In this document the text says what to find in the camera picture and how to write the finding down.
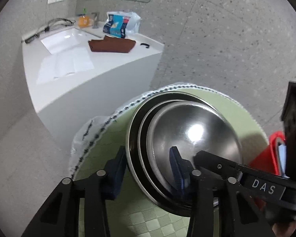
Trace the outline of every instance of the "speckled gray floor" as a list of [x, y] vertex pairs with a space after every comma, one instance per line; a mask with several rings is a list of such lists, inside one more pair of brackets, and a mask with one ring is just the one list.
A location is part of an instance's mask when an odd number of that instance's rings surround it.
[[[211, 87], [244, 105], [267, 134], [282, 127], [287, 84], [296, 81], [296, 13], [286, 0], [85, 3], [88, 11], [135, 11], [140, 32], [165, 43], [152, 88], [178, 81]], [[34, 111], [11, 127], [0, 142], [0, 227], [7, 237], [21, 235], [66, 176], [68, 158]]]

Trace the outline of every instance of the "blue and white plastic package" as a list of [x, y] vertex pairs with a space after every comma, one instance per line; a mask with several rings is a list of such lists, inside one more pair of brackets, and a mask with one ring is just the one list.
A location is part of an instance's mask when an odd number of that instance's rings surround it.
[[103, 33], [110, 36], [125, 38], [138, 33], [141, 17], [135, 12], [110, 11], [103, 27]]

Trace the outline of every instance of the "folded brown towel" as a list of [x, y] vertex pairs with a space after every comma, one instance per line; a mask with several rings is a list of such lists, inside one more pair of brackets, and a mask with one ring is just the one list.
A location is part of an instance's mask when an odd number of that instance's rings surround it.
[[103, 40], [90, 40], [89, 46], [92, 52], [119, 52], [129, 53], [136, 41], [105, 36]]

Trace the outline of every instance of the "red object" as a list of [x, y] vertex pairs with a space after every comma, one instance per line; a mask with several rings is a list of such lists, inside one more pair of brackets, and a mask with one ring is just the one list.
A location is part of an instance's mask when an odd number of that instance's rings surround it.
[[270, 144], [249, 163], [250, 167], [271, 173], [273, 175], [280, 175], [277, 164], [278, 155], [275, 150], [275, 146], [277, 145], [276, 139], [278, 137], [285, 142], [285, 136], [282, 131], [277, 131], [271, 134], [269, 137]]

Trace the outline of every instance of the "metal bowl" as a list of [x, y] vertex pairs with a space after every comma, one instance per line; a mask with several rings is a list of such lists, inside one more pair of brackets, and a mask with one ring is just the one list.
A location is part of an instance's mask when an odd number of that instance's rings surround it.
[[193, 166], [193, 158], [200, 150], [242, 163], [241, 145], [232, 126], [218, 111], [201, 103], [167, 104], [150, 122], [146, 139], [149, 164], [169, 192], [175, 188], [169, 161], [172, 146]]
[[138, 186], [141, 188], [144, 194], [157, 206], [173, 214], [180, 216], [190, 216], [190, 206], [174, 203], [173, 201], [164, 198], [164, 196], [154, 189], [144, 173], [138, 155], [138, 132], [144, 116], [153, 106], [166, 100], [189, 100], [203, 103], [211, 107], [208, 103], [197, 96], [185, 92], [162, 92], [144, 100], [144, 102], [139, 104], [136, 108], [126, 131], [126, 156], [128, 167]]

